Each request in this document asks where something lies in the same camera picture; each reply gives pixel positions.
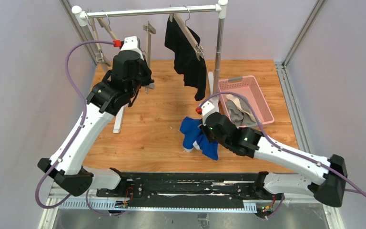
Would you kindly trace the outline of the beige hanger of grey underwear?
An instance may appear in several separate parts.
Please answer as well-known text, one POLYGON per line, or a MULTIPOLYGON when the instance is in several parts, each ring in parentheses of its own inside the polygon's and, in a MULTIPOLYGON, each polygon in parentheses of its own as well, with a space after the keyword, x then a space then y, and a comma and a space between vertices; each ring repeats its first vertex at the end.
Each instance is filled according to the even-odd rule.
POLYGON ((97 21, 99 23, 99 25, 104 28, 107 33, 110 35, 112 42, 118 40, 118 37, 116 36, 116 34, 112 31, 111 26, 110 26, 110 18, 108 17, 108 15, 106 14, 105 17, 100 17, 97 18, 97 21))

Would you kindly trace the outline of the grey underwear beige waistband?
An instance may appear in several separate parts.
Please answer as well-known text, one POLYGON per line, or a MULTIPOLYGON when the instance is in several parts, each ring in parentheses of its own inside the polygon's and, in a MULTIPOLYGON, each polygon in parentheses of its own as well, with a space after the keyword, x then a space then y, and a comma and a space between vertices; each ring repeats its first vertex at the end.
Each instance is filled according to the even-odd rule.
POLYGON ((225 97, 227 99, 225 105, 228 114, 232 123, 236 126, 255 126, 257 125, 256 120, 261 121, 253 115, 249 106, 243 100, 231 94, 225 97))

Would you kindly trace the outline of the beige hanger of blue underwear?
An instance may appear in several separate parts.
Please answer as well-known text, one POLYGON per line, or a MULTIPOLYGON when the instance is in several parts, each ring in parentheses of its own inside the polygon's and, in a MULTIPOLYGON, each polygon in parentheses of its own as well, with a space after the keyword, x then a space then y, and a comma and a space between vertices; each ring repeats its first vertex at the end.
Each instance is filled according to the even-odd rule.
POLYGON ((151 50, 152 50, 152 35, 156 34, 156 29, 147 21, 146 25, 143 25, 143 30, 146 31, 146 61, 148 67, 151 66, 151 50))

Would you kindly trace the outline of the black underwear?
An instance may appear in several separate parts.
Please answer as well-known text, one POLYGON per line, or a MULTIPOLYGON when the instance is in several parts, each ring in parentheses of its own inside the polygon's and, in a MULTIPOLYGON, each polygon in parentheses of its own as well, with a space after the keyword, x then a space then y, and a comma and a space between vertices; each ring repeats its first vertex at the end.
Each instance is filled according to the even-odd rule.
POLYGON ((196 53, 183 31, 175 21, 167 20, 164 46, 174 53, 174 69, 183 75, 185 86, 197 89, 196 101, 205 98, 207 69, 203 58, 197 59, 196 53))

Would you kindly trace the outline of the blue underwear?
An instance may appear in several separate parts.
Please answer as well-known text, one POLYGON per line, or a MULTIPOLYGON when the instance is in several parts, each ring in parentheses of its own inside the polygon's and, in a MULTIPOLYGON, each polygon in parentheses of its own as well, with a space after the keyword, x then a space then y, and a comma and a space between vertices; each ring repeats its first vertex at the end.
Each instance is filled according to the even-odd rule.
POLYGON ((199 125, 200 119, 185 117, 182 120, 179 131, 184 135, 183 148, 189 152, 193 149, 200 150, 206 157, 217 161, 219 159, 218 143, 216 141, 209 142, 199 125))

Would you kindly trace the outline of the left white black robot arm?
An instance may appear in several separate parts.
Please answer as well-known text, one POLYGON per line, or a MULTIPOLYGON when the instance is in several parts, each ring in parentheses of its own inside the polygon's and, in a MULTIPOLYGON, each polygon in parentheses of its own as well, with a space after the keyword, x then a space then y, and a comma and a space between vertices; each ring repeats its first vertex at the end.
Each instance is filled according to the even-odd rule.
POLYGON ((70 147, 63 143, 50 158, 42 158, 38 168, 46 172, 58 161, 62 150, 66 150, 61 162, 49 173, 54 182, 73 196, 80 196, 89 189, 118 189, 125 181, 122 173, 115 169, 84 167, 84 159, 104 127, 118 114, 121 108, 131 107, 142 86, 154 81, 152 71, 140 51, 120 51, 113 58, 112 69, 95 84, 87 96, 87 114, 81 115, 83 125, 76 124, 67 140, 80 127, 70 147))

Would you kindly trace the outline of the beige hanger of black underwear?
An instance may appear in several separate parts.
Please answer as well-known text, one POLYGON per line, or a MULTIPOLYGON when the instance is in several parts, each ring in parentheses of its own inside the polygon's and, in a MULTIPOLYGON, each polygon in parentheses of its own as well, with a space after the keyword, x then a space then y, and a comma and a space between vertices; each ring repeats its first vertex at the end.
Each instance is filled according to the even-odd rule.
POLYGON ((180 30, 183 32, 189 44, 191 45, 192 49, 194 50, 196 58, 200 60, 201 58, 204 58, 203 48, 199 44, 199 42, 195 39, 193 34, 190 32, 189 28, 187 27, 187 21, 190 19, 191 15, 188 7, 184 5, 183 7, 185 7, 187 12, 189 13, 189 18, 183 22, 183 19, 178 14, 172 13, 169 15, 169 21, 170 22, 175 21, 178 24, 180 30))

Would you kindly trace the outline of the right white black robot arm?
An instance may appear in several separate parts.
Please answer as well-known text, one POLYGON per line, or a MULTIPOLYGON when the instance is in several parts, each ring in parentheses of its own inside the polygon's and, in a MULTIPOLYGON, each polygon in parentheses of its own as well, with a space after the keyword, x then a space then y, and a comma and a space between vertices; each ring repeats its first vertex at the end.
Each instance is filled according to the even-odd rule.
POLYGON ((250 127, 236 127, 223 114, 214 112, 201 120, 207 139, 238 156, 266 160, 286 167, 292 174, 259 172, 253 185, 259 195, 282 193, 314 197, 322 204, 339 208, 343 204, 347 177, 343 157, 316 156, 289 147, 250 127))

